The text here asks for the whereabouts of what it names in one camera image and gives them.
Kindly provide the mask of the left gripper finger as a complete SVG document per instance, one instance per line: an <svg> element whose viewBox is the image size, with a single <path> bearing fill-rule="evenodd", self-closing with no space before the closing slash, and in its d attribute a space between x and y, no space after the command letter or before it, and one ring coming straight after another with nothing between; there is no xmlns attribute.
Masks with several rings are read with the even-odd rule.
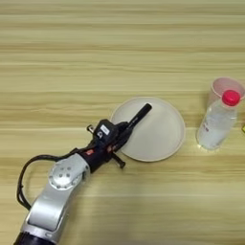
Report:
<svg viewBox="0 0 245 245"><path fill-rule="evenodd" d="M125 131L123 134L119 137L119 139L116 141L116 143L113 146L113 150L117 152L119 149L121 149L130 138L132 132L131 131Z"/></svg>
<svg viewBox="0 0 245 245"><path fill-rule="evenodd" d="M131 131L128 122L119 122L116 124L116 126L118 127L120 133Z"/></svg>

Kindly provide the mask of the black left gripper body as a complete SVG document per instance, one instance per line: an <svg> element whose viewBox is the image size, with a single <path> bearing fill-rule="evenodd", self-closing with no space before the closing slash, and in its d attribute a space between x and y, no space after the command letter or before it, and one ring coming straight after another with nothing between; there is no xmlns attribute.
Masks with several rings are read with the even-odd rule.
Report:
<svg viewBox="0 0 245 245"><path fill-rule="evenodd" d="M125 162L113 150L114 144L122 135L118 127L114 124L110 128L108 135L100 130L100 125L94 128L90 124L87 126L87 130L92 134L92 140L87 148L80 152L80 156L87 162L90 172L94 173L103 164L108 163L112 159L116 161L120 168L124 168Z"/></svg>

